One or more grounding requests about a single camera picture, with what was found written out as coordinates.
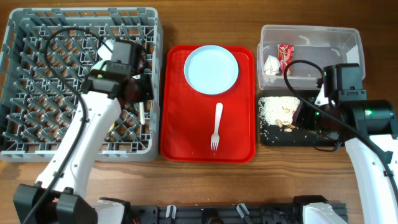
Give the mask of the white tissue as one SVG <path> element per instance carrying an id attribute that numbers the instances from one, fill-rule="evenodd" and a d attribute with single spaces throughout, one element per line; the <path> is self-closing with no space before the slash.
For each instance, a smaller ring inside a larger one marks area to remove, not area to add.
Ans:
<path id="1" fill-rule="evenodd" d="M 264 74 L 267 82 L 274 83 L 280 73 L 280 62 L 277 57 L 269 55 L 264 64 Z"/>

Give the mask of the rice and peanut shells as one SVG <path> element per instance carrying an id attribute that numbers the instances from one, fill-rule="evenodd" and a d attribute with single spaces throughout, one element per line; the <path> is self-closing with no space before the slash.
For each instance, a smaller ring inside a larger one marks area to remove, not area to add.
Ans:
<path id="1" fill-rule="evenodd" d="M 260 127 L 277 126 L 280 131 L 291 133 L 296 128 L 293 125 L 293 115 L 299 104 L 300 100 L 293 96 L 260 97 L 258 101 Z"/>

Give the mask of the red snack wrapper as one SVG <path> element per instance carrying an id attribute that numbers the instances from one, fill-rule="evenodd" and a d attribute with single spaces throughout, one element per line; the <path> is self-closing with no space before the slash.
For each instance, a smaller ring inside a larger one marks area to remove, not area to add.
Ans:
<path id="1" fill-rule="evenodd" d="M 279 44 L 277 46 L 277 58 L 280 63 L 281 74 L 284 74 L 286 66 L 292 61 L 294 55 L 294 45 Z"/>

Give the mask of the light blue plate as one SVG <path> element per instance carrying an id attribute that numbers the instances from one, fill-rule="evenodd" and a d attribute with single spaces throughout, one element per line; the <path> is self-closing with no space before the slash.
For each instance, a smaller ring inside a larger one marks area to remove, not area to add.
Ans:
<path id="1" fill-rule="evenodd" d="M 195 91 L 205 95 L 218 95 L 235 84 L 239 65 L 226 48 L 204 45 L 189 54 L 183 72 L 187 83 Z"/>

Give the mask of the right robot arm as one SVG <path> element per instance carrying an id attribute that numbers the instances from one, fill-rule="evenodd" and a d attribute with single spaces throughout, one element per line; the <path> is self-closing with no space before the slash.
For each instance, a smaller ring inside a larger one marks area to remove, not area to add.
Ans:
<path id="1" fill-rule="evenodd" d="M 292 86 L 301 101 L 294 126 L 321 136 L 337 134 L 345 145 L 358 184 L 366 223 L 397 223 L 397 115 L 386 100 L 368 100 L 357 63 L 320 68 L 317 87 L 327 99 L 311 103 Z"/>

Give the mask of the light blue bowl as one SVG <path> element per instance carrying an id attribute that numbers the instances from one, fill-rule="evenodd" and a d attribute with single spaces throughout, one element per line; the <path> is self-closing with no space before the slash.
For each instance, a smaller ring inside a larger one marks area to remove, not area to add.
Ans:
<path id="1" fill-rule="evenodd" d="M 112 56 L 111 50 L 113 50 L 114 47 L 114 40 L 107 40 L 105 42 L 105 45 L 102 45 L 98 49 L 98 55 L 102 60 L 110 60 Z"/>

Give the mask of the white plastic spoon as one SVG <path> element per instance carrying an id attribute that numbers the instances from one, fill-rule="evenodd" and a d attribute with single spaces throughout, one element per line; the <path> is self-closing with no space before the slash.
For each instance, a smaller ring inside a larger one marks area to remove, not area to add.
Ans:
<path id="1" fill-rule="evenodd" d="M 146 120 L 145 120 L 145 109 L 144 109 L 143 102 L 139 103 L 139 119 L 140 119 L 141 125 L 145 125 Z"/>

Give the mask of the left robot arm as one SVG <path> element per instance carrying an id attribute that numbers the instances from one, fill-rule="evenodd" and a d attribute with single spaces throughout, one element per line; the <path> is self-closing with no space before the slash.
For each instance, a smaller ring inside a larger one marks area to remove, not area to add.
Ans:
<path id="1" fill-rule="evenodd" d="M 110 60 L 83 79 L 78 108 L 56 154 L 34 185 L 21 184 L 14 206 L 21 223 L 133 223 L 131 204 L 101 198 L 85 201 L 96 156 L 126 103 L 153 99 L 151 78 L 144 73 L 146 50 L 117 40 Z"/>

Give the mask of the white plastic fork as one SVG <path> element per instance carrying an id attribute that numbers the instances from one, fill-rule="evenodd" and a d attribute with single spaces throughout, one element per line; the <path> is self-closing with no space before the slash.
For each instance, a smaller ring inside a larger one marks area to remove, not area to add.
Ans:
<path id="1" fill-rule="evenodd" d="M 214 127 L 213 134 L 211 135 L 211 150 L 212 151 L 217 150 L 218 144 L 220 142 L 220 136 L 218 134 L 218 131 L 220 128 L 222 112 L 223 112 L 223 104 L 217 103 L 216 109 L 215 109 L 215 127 Z"/>

